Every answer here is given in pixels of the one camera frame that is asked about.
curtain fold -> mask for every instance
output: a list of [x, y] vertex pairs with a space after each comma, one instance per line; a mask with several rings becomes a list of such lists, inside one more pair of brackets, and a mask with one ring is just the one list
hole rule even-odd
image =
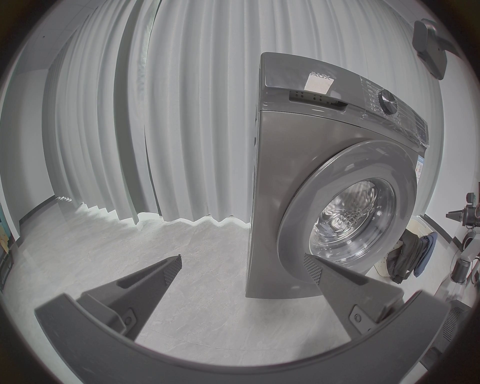
[[380, 0], [106, 1], [48, 74], [54, 190], [120, 219], [146, 211], [249, 222], [259, 60], [274, 51], [367, 77], [427, 121], [414, 210], [423, 213], [441, 161], [443, 108], [412, 35]]

control panel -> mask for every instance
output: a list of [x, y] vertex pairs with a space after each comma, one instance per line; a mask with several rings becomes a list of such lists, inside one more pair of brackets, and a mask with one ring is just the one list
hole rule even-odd
[[367, 112], [393, 122], [410, 141], [428, 146], [426, 122], [406, 103], [378, 84], [360, 76]]

floor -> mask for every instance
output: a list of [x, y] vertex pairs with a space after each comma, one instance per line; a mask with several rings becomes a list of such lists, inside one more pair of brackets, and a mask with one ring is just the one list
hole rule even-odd
[[[118, 221], [115, 212], [85, 205], [75, 210], [63, 200], [40, 210], [21, 228], [24, 241], [12, 251], [15, 265], [4, 295], [24, 337], [63, 382], [79, 383], [43, 335], [34, 308], [62, 292], [77, 298], [85, 290], [179, 253], [183, 269], [138, 336], [138, 344], [186, 360], [265, 365], [349, 341], [321, 296], [245, 298], [249, 228], [241, 221], [204, 218], [167, 223], [152, 214], [139, 218], [135, 226], [129, 220]], [[425, 272], [402, 283], [404, 299], [419, 289], [434, 293], [455, 253], [440, 238]], [[374, 268], [368, 276], [390, 282]], [[475, 293], [466, 296], [473, 302]], [[402, 383], [413, 383], [424, 372], [418, 364]]]

aux logo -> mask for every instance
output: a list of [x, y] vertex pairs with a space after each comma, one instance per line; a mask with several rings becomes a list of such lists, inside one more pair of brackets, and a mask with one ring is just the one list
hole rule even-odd
[[333, 80], [330, 78], [329, 75], [324, 75], [322, 73], [318, 73], [318, 72], [310, 72], [310, 76], [316, 76], [316, 77], [320, 77], [321, 79], [328, 79], [328, 80]]

washing machine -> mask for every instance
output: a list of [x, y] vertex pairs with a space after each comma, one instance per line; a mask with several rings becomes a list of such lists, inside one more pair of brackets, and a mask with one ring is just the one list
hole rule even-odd
[[246, 297], [317, 296], [306, 252], [366, 273], [402, 235], [427, 124], [326, 62], [266, 52], [259, 80]]

